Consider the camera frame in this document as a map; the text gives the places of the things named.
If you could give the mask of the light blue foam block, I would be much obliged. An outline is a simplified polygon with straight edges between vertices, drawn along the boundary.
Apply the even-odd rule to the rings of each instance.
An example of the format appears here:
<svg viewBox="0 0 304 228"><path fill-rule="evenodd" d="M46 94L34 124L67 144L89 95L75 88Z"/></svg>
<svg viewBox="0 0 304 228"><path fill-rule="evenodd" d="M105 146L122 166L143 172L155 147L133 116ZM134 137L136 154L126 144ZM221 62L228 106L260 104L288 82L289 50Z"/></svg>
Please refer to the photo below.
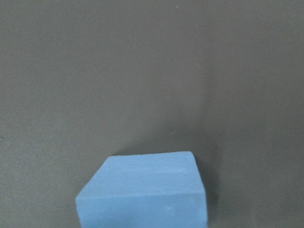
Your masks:
<svg viewBox="0 0 304 228"><path fill-rule="evenodd" d="M205 228L206 191L191 152L108 157L76 196L83 228Z"/></svg>

